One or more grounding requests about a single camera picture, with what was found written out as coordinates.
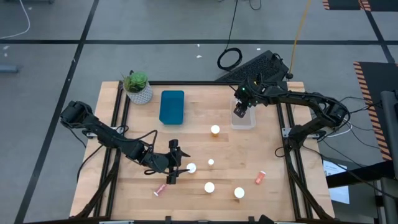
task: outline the wooden tabletop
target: wooden tabletop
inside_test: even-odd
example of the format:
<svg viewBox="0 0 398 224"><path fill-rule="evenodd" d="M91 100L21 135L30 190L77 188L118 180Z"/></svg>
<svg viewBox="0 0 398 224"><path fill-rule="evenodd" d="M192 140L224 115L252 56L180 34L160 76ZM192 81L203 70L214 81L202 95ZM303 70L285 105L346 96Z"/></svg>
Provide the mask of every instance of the wooden tabletop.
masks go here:
<svg viewBox="0 0 398 224"><path fill-rule="evenodd" d="M96 105L95 115L108 125L117 85L117 82L104 82ZM288 86L292 91L304 90L301 82L290 82ZM182 167L194 162L197 171L194 174L182 174L176 185L168 185L156 197L153 191L165 183L166 175L144 175L147 167L122 157L112 219L164 220L165 216L171 216L173 220L246 221L248 216L258 220L264 214L275 221L294 220L285 161L274 155L275 149L282 146L275 106L257 106L255 128L235 130L231 128L230 110L233 91L228 86L156 85L152 89L154 95L150 103L130 104L127 119L130 129L126 137L136 138L157 129L159 134L155 152L163 153L169 151L169 140L178 139L181 149L191 155L183 157ZM164 90L185 92L184 122L181 126L165 126L159 121L160 96ZM286 115L285 106L282 105L282 108ZM292 105L292 109L296 124L310 121L307 107ZM119 110L118 124L122 111L123 106ZM217 138L210 134L210 127L214 124L221 128ZM152 136L144 140L152 142ZM304 145L318 151L315 140L307 140ZM89 140L85 157L98 146L96 139ZM319 155L304 148L301 153L309 191L334 217ZM71 215L77 214L98 188L103 158L104 150L84 166L76 187ZM207 164L209 159L215 161L212 167ZM254 180L260 170L267 175L260 185L256 185ZM206 182L215 184L212 194L205 192ZM244 189L244 198L238 200L234 197L236 187ZM304 217L302 195L299 190L297 192ZM104 214L107 198L108 193L105 193L101 214Z"/></svg>

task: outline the white paper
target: white paper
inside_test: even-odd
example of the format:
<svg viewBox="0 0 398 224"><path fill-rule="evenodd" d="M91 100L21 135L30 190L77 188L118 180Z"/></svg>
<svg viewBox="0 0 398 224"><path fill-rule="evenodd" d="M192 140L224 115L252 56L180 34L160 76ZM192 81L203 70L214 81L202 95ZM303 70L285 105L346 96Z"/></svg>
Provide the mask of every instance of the white paper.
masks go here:
<svg viewBox="0 0 398 224"><path fill-rule="evenodd" d="M336 166L334 163L328 162L328 161L323 161L323 170L325 171L326 176L345 172L344 169L342 169L342 168ZM330 199L332 199L336 202L349 204L348 186L335 187L335 188L329 189L329 194L330 194Z"/></svg>

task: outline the yellow cable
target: yellow cable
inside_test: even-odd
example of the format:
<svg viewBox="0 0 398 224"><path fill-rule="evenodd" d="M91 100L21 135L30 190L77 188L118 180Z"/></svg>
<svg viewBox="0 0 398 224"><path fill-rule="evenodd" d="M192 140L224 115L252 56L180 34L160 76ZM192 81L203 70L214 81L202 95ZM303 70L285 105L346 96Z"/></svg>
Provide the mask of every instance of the yellow cable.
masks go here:
<svg viewBox="0 0 398 224"><path fill-rule="evenodd" d="M292 70L293 70L293 62L294 62L294 52L296 50L296 43L300 37L301 29L303 28L304 20L305 20L305 17L307 16L307 12L308 12L308 9L310 8L310 5L311 5L311 0L308 0L307 5L305 6L303 17L301 18L301 21L300 21L300 26L298 27L296 38L294 39L292 59L291 59L291 63L290 63L289 73L293 73Z"/></svg>

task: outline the succulent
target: succulent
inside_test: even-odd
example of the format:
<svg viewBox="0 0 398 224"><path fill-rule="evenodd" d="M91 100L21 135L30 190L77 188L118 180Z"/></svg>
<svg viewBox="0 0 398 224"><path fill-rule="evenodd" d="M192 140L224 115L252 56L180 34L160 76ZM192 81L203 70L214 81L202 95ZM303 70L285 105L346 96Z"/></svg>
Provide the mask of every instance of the succulent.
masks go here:
<svg viewBox="0 0 398 224"><path fill-rule="evenodd" d="M128 77L124 77L124 89L130 93L138 93L147 85L148 77L144 72L130 71Z"/></svg>

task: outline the white pot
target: white pot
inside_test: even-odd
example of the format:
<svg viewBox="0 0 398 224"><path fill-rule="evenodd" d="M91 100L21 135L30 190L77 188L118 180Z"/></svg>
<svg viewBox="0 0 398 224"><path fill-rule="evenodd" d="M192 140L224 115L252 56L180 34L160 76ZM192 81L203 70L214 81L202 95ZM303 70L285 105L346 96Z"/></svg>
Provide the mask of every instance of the white pot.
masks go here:
<svg viewBox="0 0 398 224"><path fill-rule="evenodd" d="M124 90L126 91L127 96L129 96L130 100L138 105L146 104L150 102L150 99L152 99L152 88L150 87L148 82L145 85L145 88L138 93L130 93L126 89Z"/></svg>

